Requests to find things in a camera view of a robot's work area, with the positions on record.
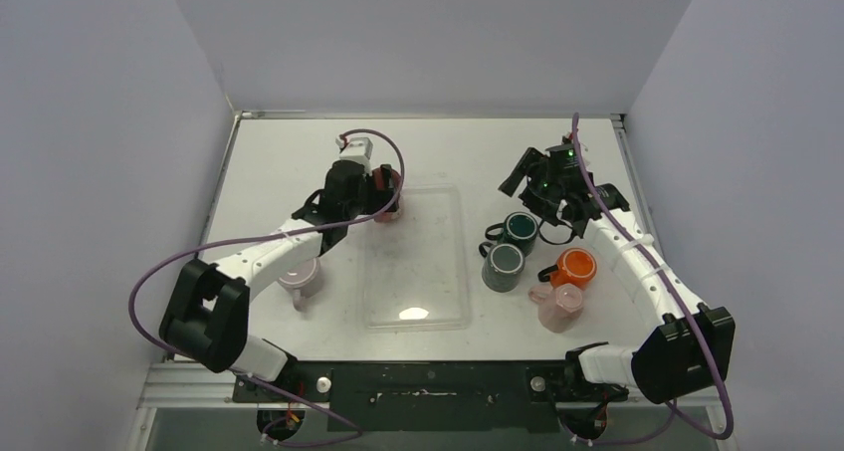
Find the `pink ghost pattern mug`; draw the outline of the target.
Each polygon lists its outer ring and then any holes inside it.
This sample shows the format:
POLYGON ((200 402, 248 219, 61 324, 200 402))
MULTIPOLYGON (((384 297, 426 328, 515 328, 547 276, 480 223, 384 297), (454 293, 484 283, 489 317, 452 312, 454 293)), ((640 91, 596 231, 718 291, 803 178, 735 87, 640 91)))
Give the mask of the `pink ghost pattern mug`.
POLYGON ((388 164, 382 164, 372 173, 374 185, 375 210, 383 208, 389 201, 391 205, 382 213, 377 214, 375 221, 387 223, 400 216, 400 186, 401 174, 388 164))

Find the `dark green mug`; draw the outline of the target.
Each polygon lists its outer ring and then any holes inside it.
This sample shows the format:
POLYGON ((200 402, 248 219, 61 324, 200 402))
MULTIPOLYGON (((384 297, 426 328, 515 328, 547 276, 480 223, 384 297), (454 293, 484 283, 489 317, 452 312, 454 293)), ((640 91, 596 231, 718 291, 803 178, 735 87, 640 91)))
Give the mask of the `dark green mug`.
POLYGON ((533 251, 538 237, 538 222, 528 213, 513 212, 502 222, 488 226, 484 236, 485 241, 479 245, 483 256, 498 244, 514 245, 528 256, 533 251))

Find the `lilac mug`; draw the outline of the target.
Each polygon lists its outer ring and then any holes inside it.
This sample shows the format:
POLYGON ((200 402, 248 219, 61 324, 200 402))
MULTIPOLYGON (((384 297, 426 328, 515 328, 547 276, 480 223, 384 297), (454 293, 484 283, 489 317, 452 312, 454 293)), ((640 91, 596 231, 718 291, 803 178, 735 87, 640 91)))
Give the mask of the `lilac mug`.
POLYGON ((324 275, 319 258, 298 264, 277 279, 277 283, 289 293, 297 312, 303 313, 311 298, 324 286, 324 275))

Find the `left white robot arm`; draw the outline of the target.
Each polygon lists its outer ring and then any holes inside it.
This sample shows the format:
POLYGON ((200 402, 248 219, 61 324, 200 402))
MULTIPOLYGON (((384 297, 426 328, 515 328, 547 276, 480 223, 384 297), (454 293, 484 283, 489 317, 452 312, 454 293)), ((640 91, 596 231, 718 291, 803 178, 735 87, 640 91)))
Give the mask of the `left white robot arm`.
POLYGON ((181 269, 159 325, 166 344, 213 372, 258 378, 269 399, 289 399, 297 388, 294 357, 249 333, 251 302, 294 268, 316 259, 347 235, 350 221, 386 217, 398 209, 403 175, 388 164, 373 170, 338 160, 324 185, 309 196, 268 241, 181 269))

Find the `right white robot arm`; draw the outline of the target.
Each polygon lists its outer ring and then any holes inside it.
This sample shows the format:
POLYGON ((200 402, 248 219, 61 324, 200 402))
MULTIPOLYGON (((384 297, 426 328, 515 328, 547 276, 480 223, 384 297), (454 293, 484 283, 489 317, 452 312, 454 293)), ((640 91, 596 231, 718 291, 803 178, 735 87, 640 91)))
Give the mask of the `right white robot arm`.
POLYGON ((602 272, 621 286, 650 334, 638 346, 601 342, 567 353, 575 365, 562 376, 565 392, 585 400, 602 384, 632 386, 662 404, 728 376, 736 325, 724 307, 712 308, 677 277, 612 184, 596 185, 580 169, 573 144, 529 147, 499 187, 539 219, 568 225, 602 272))

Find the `orange mug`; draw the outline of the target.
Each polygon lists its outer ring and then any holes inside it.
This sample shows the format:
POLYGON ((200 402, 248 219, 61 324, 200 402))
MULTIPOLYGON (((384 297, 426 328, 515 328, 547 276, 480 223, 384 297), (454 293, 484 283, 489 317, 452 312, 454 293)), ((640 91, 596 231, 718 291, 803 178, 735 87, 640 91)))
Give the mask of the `orange mug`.
POLYGON ((565 249, 556 262, 537 273, 541 283, 553 287, 573 285, 584 289, 597 274, 597 261, 587 250, 579 247, 565 249))

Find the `grey mug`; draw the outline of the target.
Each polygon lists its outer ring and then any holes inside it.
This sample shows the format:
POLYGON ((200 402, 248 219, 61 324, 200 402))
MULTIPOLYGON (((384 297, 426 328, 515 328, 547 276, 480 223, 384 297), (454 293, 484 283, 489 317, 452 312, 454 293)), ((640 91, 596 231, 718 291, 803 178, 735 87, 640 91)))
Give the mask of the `grey mug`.
POLYGON ((482 242, 479 253, 484 259, 481 277, 494 292, 507 293, 516 288, 525 268, 524 253, 513 244, 482 242))

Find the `pale pink faceted mug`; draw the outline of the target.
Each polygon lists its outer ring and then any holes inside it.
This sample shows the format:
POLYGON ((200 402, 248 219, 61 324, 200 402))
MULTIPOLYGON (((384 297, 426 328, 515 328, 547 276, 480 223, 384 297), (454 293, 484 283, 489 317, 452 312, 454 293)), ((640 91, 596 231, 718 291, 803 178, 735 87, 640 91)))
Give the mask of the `pale pink faceted mug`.
POLYGON ((582 314, 585 305, 583 291, 572 285, 558 287, 541 283, 528 291, 529 299, 537 304, 537 319, 550 332, 566 331, 582 314))

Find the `clear plastic tray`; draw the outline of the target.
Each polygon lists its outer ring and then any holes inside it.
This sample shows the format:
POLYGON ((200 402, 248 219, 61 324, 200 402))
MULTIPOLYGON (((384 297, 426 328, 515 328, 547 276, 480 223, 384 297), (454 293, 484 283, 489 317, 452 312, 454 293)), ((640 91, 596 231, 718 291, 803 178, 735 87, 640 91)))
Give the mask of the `clear plastic tray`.
POLYGON ((363 235, 360 311, 373 332, 465 328, 471 319, 463 210, 449 184, 403 190, 400 215, 363 235))

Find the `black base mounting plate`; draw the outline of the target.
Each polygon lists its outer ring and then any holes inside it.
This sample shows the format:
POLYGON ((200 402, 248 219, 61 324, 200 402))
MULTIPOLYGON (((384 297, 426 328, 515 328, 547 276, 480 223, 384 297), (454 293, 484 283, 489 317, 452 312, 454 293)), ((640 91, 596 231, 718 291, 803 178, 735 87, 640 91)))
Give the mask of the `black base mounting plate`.
POLYGON ((275 385, 364 431, 555 433, 557 405, 580 403, 589 415, 629 395, 624 385, 586 382, 566 360, 301 361, 275 385))

